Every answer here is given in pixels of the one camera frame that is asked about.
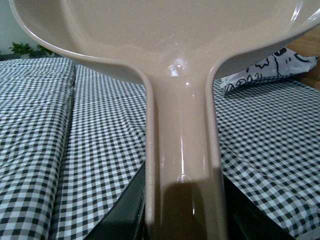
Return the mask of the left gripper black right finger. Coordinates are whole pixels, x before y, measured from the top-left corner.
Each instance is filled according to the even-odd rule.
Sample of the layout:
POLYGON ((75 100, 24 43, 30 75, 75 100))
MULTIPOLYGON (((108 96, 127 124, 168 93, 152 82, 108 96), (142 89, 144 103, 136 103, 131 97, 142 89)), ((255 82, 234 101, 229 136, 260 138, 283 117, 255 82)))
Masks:
POLYGON ((223 177, 231 240, 293 240, 226 176, 223 177))

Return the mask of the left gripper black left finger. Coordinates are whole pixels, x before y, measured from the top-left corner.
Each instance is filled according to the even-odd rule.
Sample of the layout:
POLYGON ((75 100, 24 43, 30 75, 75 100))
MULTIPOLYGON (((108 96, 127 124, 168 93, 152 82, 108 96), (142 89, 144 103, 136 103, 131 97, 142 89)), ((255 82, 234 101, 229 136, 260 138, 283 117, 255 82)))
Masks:
POLYGON ((146 165, 143 164, 111 210, 91 231, 92 240, 142 240, 146 165))

